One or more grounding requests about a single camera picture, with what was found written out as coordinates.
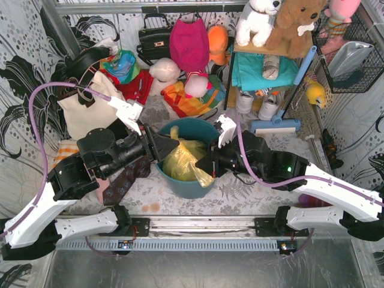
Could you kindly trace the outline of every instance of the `red cloth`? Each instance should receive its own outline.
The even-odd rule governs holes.
[[[122,92],[125,100],[136,100],[144,105],[153,81],[154,78],[149,74],[149,70],[141,70],[130,83],[116,85],[116,89]]]

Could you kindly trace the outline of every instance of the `floor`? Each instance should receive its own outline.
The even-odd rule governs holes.
[[[45,288],[363,287],[350,241],[315,240],[294,259],[273,252],[57,251]]]
[[[160,97],[148,99],[149,108],[145,108],[140,119],[160,129],[164,124],[172,121]],[[223,112],[222,108],[209,121],[214,122]],[[247,123],[257,119],[256,113],[242,117],[242,128]],[[307,142],[296,138],[296,134],[269,134],[265,136],[271,149],[290,151],[316,163]],[[319,141],[316,147],[322,151]],[[320,153],[323,165],[326,160]],[[252,182],[247,175],[243,176]],[[151,174],[146,179],[137,179],[129,189],[121,204],[126,206],[131,215],[264,215],[275,214],[277,207],[294,205],[298,202],[297,193],[281,192],[262,187],[259,184],[245,185],[237,180],[232,173],[227,172],[217,179],[214,188],[201,199],[182,199],[172,193],[162,176],[152,165]],[[102,205],[93,193],[89,193],[82,200],[73,205],[69,214],[94,214],[102,209]]]

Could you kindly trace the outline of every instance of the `wire basket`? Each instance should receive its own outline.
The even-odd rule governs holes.
[[[326,30],[327,20],[328,17],[322,13],[319,26],[316,31],[313,32],[312,38],[313,43],[317,46],[318,54],[324,55],[321,62],[332,93],[367,92],[384,72],[384,60],[377,50],[375,43],[367,34],[367,28],[357,15],[352,16],[352,23],[340,24],[334,27],[332,31],[330,29]],[[344,40],[369,43],[374,46],[374,49],[357,70],[332,78],[329,74],[328,64],[331,62],[338,50],[324,54],[322,52],[322,48],[326,43],[329,43],[330,40],[336,40],[337,36],[331,34],[331,32],[334,32],[335,29],[338,31],[345,31],[345,34],[341,35]]]

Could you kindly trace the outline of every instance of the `teal bucket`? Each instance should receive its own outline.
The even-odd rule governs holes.
[[[159,133],[169,135],[173,126],[179,127],[179,137],[185,140],[199,140],[208,147],[220,134],[215,127],[201,119],[182,118],[165,125]],[[157,170],[166,180],[169,188],[178,196],[186,199],[202,198],[212,189],[213,183],[203,188],[197,181],[175,180],[163,172],[163,162],[156,164]]]

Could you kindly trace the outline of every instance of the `pink bag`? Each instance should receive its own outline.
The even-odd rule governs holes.
[[[205,70],[209,62],[209,40],[204,21],[193,23],[178,19],[169,39],[172,60],[186,72]]]

